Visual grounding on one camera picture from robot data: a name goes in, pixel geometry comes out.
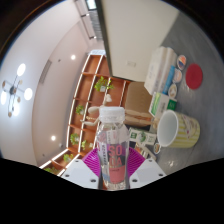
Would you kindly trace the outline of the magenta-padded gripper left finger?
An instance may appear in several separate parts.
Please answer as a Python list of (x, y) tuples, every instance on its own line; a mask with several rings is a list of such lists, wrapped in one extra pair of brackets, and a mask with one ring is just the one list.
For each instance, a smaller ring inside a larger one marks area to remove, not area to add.
[(97, 150), (91, 150), (82, 159), (73, 159), (62, 178), (84, 188), (97, 189), (100, 179)]

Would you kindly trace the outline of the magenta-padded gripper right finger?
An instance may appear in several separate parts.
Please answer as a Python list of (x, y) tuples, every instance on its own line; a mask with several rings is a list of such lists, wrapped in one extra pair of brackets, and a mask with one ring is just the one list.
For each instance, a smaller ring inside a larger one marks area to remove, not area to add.
[(129, 148), (127, 175), (130, 189), (143, 187), (166, 176), (154, 159), (145, 159), (133, 148)]

